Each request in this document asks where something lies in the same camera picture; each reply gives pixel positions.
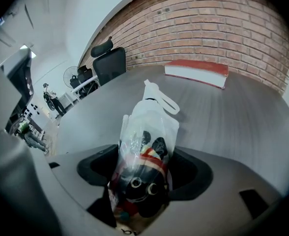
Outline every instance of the toy eye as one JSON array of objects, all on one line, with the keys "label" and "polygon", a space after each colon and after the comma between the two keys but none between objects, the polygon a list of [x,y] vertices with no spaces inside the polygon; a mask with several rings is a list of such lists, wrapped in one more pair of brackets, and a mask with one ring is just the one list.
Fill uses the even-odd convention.
[{"label": "toy eye", "polygon": [[138,188],[141,185],[141,179],[140,177],[134,177],[131,179],[130,183],[133,188]]},{"label": "toy eye", "polygon": [[152,183],[148,187],[148,193],[152,196],[158,193],[158,186],[155,183]]}]

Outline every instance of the brick wall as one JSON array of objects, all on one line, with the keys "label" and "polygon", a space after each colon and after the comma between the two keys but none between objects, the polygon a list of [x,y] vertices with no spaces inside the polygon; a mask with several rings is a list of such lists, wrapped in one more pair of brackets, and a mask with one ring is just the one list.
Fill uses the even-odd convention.
[{"label": "brick wall", "polygon": [[134,0],[100,31],[91,48],[112,36],[126,67],[193,59],[227,64],[281,94],[289,81],[289,30],[266,0]]}]

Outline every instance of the white desk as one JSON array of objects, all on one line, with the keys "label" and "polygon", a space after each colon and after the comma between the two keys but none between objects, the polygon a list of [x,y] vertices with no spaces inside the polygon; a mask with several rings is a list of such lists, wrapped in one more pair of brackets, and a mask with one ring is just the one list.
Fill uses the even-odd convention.
[{"label": "white desk", "polygon": [[85,82],[81,83],[79,86],[77,86],[75,89],[72,89],[71,92],[73,93],[74,96],[77,97],[77,99],[80,101],[79,96],[76,94],[77,91],[79,91],[81,88],[89,84],[90,82],[94,81],[97,79],[97,75],[91,77],[90,79],[86,80]]}]

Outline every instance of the ceiling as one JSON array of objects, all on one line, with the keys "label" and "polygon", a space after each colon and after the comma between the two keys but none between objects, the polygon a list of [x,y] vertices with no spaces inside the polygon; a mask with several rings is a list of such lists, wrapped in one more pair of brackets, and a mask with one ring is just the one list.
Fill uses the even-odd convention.
[{"label": "ceiling", "polygon": [[37,55],[64,42],[67,0],[16,0],[0,25],[0,63],[27,45]]}]

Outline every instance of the fan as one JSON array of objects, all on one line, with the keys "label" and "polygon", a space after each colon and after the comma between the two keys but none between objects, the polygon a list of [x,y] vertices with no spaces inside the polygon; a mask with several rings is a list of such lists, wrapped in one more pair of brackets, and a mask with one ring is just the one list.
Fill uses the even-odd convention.
[{"label": "fan", "polygon": [[72,89],[72,86],[70,85],[70,80],[72,79],[73,76],[77,77],[78,72],[77,72],[78,67],[77,66],[71,66],[66,69],[64,72],[64,83],[66,86]]}]

